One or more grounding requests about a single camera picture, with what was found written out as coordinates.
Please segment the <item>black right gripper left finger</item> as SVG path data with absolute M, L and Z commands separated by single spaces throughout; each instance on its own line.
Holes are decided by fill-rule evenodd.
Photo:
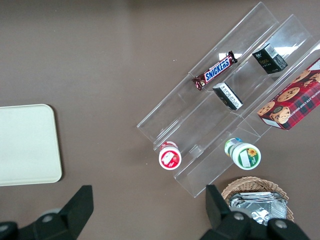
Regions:
M 94 211 L 93 188 L 83 185 L 57 213 L 42 215 L 18 228 L 14 221 L 0 223 L 2 240 L 76 240 Z

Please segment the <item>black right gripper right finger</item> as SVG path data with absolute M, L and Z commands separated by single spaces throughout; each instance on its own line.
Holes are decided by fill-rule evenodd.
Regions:
M 273 218 L 267 226 L 239 211 L 231 211 L 215 185 L 205 188 L 205 207 L 211 228 L 202 240 L 308 240 L 294 222 Z

